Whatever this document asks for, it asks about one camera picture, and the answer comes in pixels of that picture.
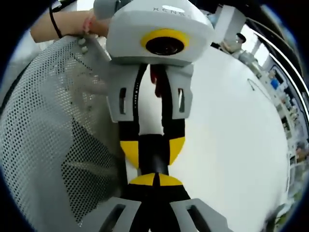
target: red object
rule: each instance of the red object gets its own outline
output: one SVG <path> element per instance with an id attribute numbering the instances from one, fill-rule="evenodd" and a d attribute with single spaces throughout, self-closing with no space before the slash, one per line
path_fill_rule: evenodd
<path id="1" fill-rule="evenodd" d="M 92 12 L 89 12 L 89 16 L 85 19 L 84 23 L 83 23 L 83 32 L 86 35 L 89 35 L 90 32 L 90 26 L 92 24 L 92 19 L 94 17 L 94 14 Z"/>
<path id="2" fill-rule="evenodd" d="M 153 84 L 155 84 L 155 95 L 161 97 L 161 81 L 159 75 L 156 73 L 155 68 L 150 65 L 150 79 Z"/>

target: camera lens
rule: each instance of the camera lens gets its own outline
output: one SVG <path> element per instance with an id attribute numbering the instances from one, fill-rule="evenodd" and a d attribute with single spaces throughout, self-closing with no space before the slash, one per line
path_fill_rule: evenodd
<path id="1" fill-rule="evenodd" d="M 146 49 L 156 55 L 171 56 L 184 49 L 181 41 L 171 37 L 157 37 L 147 42 Z"/>

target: yellow ring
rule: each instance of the yellow ring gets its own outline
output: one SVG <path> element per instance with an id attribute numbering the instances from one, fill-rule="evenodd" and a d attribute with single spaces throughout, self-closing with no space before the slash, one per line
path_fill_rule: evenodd
<path id="1" fill-rule="evenodd" d="M 189 38 L 188 36 L 178 30 L 172 30 L 172 29 L 160 29 L 160 30 L 154 30 L 148 34 L 146 34 L 140 41 L 140 44 L 142 45 L 142 47 L 144 47 L 146 49 L 146 44 L 155 38 L 159 38 L 159 37 L 171 37 L 174 39 L 179 40 L 180 42 L 183 43 L 184 49 L 189 46 Z"/>

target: white plastic casing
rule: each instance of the white plastic casing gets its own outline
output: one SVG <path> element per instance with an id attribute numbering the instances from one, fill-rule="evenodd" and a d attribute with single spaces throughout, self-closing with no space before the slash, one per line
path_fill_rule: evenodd
<path id="1" fill-rule="evenodd" d="M 187 35 L 189 46 L 164 58 L 188 63 L 199 58 L 214 35 L 210 21 L 188 0 L 133 0 L 112 17 L 106 49 L 112 58 L 162 58 L 140 43 L 146 34 L 158 29 L 178 30 Z"/>

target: bracelet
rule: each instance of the bracelet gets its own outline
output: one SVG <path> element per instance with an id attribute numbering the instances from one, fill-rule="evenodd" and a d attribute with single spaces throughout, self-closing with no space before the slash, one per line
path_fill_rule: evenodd
<path id="1" fill-rule="evenodd" d="M 52 24 L 55 28 L 55 31 L 58 35 L 58 37 L 61 39 L 62 38 L 62 34 L 61 34 L 61 31 L 59 30 L 56 22 L 55 22 L 55 19 L 54 19 L 54 15 L 53 15 L 53 9 L 52 9 L 52 6 L 49 6 L 49 17 L 50 17 L 50 20 L 52 21 Z"/>
<path id="2" fill-rule="evenodd" d="M 84 23 L 83 23 L 83 32 L 86 35 L 89 35 L 90 32 L 90 26 L 92 24 L 92 19 L 94 18 L 94 14 L 92 11 L 89 12 L 89 15 L 87 16 L 87 18 L 85 19 Z"/>

